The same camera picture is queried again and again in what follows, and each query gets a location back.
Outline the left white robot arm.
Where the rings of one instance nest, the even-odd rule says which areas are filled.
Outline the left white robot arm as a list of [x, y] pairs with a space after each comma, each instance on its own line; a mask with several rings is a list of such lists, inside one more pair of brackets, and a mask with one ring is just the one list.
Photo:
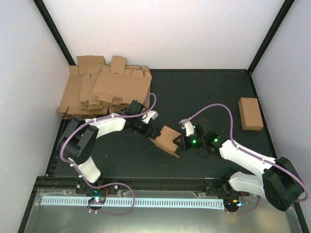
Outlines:
[[92, 159], [97, 138], [131, 129], [149, 139], [156, 139], [160, 136], [160, 130], [151, 121], [157, 117], [157, 111], [147, 110], [145, 105], [134, 100], [128, 107], [107, 116], [93, 119], [74, 118], [58, 141], [60, 158], [88, 181], [87, 188], [92, 193], [101, 193], [104, 181], [100, 179], [101, 172]]

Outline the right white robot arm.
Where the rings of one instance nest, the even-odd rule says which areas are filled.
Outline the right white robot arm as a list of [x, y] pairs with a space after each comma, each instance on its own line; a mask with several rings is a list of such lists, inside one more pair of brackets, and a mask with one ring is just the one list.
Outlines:
[[288, 159], [259, 154], [223, 134], [202, 125], [193, 125], [190, 121], [179, 124], [185, 133], [176, 137], [173, 143], [180, 149], [205, 148], [209, 154], [232, 161], [250, 172], [231, 172], [221, 183], [225, 195], [231, 196], [240, 191], [255, 194], [285, 212], [303, 194], [303, 183]]

